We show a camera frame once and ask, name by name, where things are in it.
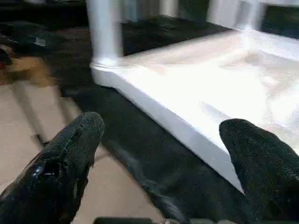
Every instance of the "white pipe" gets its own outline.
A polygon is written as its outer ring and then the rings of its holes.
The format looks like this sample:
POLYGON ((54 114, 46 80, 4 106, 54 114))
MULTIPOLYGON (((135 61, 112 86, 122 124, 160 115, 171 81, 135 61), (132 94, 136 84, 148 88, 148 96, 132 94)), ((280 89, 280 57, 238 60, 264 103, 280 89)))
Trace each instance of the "white pipe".
POLYGON ((179 0, 160 0, 160 14, 171 17, 178 16, 179 0))
POLYGON ((87 0, 89 28, 93 44, 92 63, 115 66, 121 56, 120 7, 118 0, 87 0))

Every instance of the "floor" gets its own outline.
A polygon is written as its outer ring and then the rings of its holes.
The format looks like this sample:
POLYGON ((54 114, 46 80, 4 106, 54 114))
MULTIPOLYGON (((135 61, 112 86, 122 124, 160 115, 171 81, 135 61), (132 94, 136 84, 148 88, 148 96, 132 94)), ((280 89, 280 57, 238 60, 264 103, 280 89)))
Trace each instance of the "floor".
MULTIPOLYGON (((57 106, 55 87, 37 88, 29 83, 27 94, 32 100, 46 138, 51 139, 64 127, 57 106)), ((73 102, 68 102, 75 117, 80 113, 73 102)), ((0 142, 4 146, 0 153, 0 192, 22 171, 31 158, 40 150, 31 136, 34 134, 19 109, 9 86, 0 86, 0 142)), ((127 171, 108 152, 99 147, 96 157, 100 158, 89 174, 75 224, 91 224, 99 216, 149 217, 162 220, 160 212, 149 202, 143 190, 127 171)))

